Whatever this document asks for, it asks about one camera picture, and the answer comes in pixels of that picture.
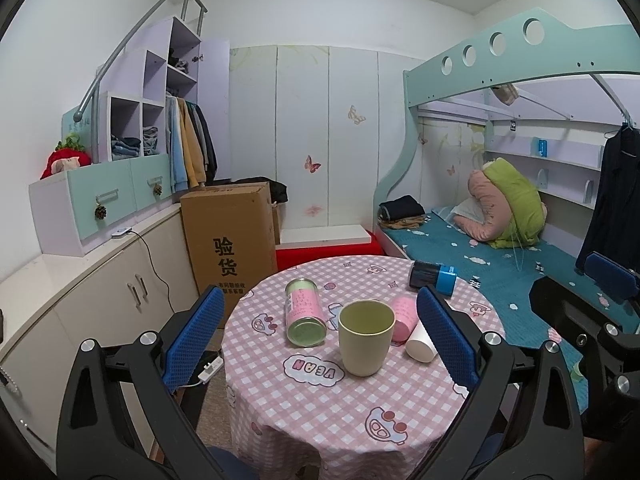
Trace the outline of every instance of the teal drawer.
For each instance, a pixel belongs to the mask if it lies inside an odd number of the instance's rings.
[[[69,195],[81,240],[136,211],[131,161],[116,160],[68,172]],[[107,209],[104,220],[95,217],[97,203]]]
[[[171,196],[169,155],[150,155],[131,159],[133,190],[138,211]],[[162,187],[160,195],[154,194],[156,185]]]

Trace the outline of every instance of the round table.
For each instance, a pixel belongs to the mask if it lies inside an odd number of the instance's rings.
[[[466,389],[453,383],[439,356],[422,364],[392,343],[371,377],[341,365],[341,307],[415,296],[411,264],[388,256],[326,258],[279,272],[240,300],[222,345],[231,435],[236,455],[262,480],[289,479],[309,463],[320,465],[321,480],[405,479],[447,431]],[[297,348],[286,337],[284,289],[295,278],[313,280],[320,291],[329,329],[321,346]],[[464,280],[449,304],[482,332],[504,336],[491,304]]]

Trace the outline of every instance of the mattress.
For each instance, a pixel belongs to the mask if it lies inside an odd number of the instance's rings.
[[[456,267],[459,277],[493,305],[510,344],[538,348],[552,339],[560,343],[570,369],[581,355],[531,311],[529,290],[535,280],[547,275],[571,288],[620,323],[625,333],[634,333],[638,327],[640,320],[629,306],[614,303],[591,278],[576,274],[575,258],[553,245],[540,242],[525,249],[494,249],[434,214],[419,229],[384,231],[412,260]],[[583,411],[588,403],[587,381],[575,372],[571,376]]]

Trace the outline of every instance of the teal bed frame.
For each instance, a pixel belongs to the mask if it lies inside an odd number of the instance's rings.
[[[544,39],[540,44],[531,44],[526,31],[536,20],[544,28]],[[503,34],[506,41],[506,49],[500,56],[494,54],[492,47],[497,34]],[[464,56],[470,46],[476,51],[476,61],[467,66]],[[445,74],[447,58],[452,62],[448,75]],[[405,71],[404,145],[398,160],[376,187],[373,218],[378,217],[380,203],[386,201],[414,160],[419,105],[508,83],[606,73],[640,75],[640,38],[631,25],[574,29],[539,8],[497,23],[413,70]]]

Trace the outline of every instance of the black cable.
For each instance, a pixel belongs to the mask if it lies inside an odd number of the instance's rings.
[[[131,233],[135,234],[138,238],[140,238],[140,240],[142,240],[142,243],[145,245],[146,252],[149,254],[149,261],[151,262],[151,268],[154,270],[154,274],[156,275],[156,278],[158,278],[158,280],[160,280],[166,285],[166,298],[167,298],[167,301],[169,302],[169,307],[171,308],[172,312],[175,314],[174,306],[171,304],[171,288],[169,287],[169,284],[165,280],[163,280],[158,274],[158,272],[156,271],[156,266],[154,265],[154,260],[151,257],[151,249],[149,249],[149,245],[146,243],[146,240],[137,232],[131,231]]]

